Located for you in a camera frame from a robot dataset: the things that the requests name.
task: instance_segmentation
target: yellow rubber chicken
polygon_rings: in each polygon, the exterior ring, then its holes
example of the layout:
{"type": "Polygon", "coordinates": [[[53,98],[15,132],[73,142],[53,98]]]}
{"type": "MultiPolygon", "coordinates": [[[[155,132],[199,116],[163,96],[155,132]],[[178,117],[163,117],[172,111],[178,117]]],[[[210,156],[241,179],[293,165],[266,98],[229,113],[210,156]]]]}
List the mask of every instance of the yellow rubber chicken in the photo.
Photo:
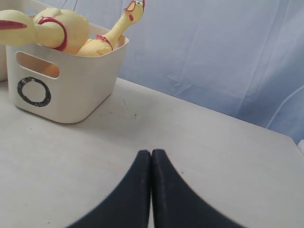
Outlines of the yellow rubber chicken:
{"type": "Polygon", "coordinates": [[[76,54],[90,37],[89,22],[72,10],[47,8],[33,19],[17,10],[0,11],[0,44],[40,44],[76,54]]]}
{"type": "Polygon", "coordinates": [[[108,33],[103,36],[97,35],[95,39],[88,39],[76,55],[96,57],[113,51],[114,45],[124,31],[126,31],[129,26],[140,21],[144,7],[145,0],[142,2],[131,1],[129,6],[124,9],[124,14],[108,33]]]}

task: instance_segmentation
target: storage bin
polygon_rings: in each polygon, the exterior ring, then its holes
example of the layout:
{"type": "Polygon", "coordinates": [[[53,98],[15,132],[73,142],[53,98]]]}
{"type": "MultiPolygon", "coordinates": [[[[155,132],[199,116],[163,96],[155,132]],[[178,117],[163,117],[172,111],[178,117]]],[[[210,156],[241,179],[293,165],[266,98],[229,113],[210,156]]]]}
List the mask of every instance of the storage bin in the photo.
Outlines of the storage bin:
{"type": "MultiPolygon", "coordinates": [[[[90,23],[90,31],[103,35],[108,29],[90,23]]],[[[71,55],[36,44],[7,46],[9,97],[15,106],[49,120],[80,122],[112,93],[128,42],[121,36],[114,51],[100,57],[71,55]],[[46,62],[59,68],[58,77],[37,70],[46,62]]]]}
{"type": "MultiPolygon", "coordinates": [[[[24,0],[0,0],[0,10],[19,10],[24,12],[24,0]]],[[[6,68],[6,49],[5,45],[0,44],[0,81],[7,79],[6,68]]]]}

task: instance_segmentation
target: light blue cloth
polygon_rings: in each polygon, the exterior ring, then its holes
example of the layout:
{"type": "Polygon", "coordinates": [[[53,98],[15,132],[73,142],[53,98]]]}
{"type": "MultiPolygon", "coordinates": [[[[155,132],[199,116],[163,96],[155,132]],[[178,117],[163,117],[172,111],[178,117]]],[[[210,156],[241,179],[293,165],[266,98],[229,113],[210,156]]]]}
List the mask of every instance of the light blue cloth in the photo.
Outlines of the light blue cloth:
{"type": "MultiPolygon", "coordinates": [[[[111,28],[131,0],[68,0],[111,28]]],[[[61,7],[64,0],[44,0],[61,7]]],[[[120,77],[304,138],[304,0],[146,0],[120,77]]]]}

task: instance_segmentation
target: bin handle hole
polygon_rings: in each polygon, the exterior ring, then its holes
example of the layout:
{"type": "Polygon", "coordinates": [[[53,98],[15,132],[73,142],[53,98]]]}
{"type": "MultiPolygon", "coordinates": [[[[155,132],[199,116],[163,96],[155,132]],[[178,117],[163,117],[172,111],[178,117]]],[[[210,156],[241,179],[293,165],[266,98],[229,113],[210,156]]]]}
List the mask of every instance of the bin handle hole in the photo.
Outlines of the bin handle hole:
{"type": "Polygon", "coordinates": [[[52,78],[58,78],[60,75],[59,67],[55,64],[26,54],[22,51],[18,51],[16,53],[16,60],[21,67],[27,70],[31,70],[52,78]]]}

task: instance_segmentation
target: white table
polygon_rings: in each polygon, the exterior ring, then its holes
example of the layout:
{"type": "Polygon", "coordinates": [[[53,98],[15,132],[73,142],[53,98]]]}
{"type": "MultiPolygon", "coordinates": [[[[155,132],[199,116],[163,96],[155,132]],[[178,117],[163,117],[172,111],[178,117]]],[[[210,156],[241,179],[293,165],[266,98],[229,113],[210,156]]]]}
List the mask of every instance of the white table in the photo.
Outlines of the white table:
{"type": "Polygon", "coordinates": [[[1,228],[67,226],[114,189],[138,150],[154,148],[239,223],[303,227],[304,156],[289,137],[121,79],[78,124],[17,109],[6,83],[0,107],[1,228]]]}

